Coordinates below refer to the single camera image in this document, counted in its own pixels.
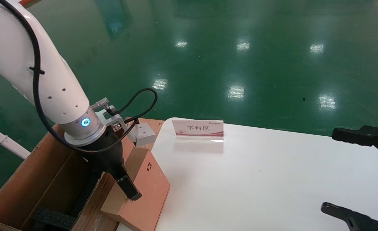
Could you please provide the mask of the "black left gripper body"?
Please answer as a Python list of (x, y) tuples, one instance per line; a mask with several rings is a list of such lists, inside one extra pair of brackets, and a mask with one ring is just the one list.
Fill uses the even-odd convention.
[[(107, 128), (95, 142), (80, 148), (84, 150), (100, 150), (107, 148), (117, 139), (118, 136), (113, 129)], [(97, 169), (110, 173), (117, 181), (126, 176), (123, 160), (123, 146), (121, 142), (101, 153), (83, 153), (83, 157), (88, 161), (92, 161), (93, 166)]]

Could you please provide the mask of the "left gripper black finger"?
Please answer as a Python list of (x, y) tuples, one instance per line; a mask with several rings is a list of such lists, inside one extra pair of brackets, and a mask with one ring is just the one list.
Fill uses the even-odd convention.
[(116, 183), (123, 190), (128, 199), (136, 201), (142, 197), (142, 193), (136, 188), (132, 179), (128, 175), (124, 175), (116, 180)]

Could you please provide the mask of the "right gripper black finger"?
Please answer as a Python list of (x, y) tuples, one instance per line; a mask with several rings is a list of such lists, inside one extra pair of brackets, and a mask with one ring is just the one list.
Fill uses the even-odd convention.
[(365, 125), (358, 130), (335, 128), (332, 139), (360, 146), (375, 146), (378, 149), (378, 127)]
[(324, 202), (321, 212), (344, 221), (350, 231), (378, 231), (377, 220), (345, 207)]

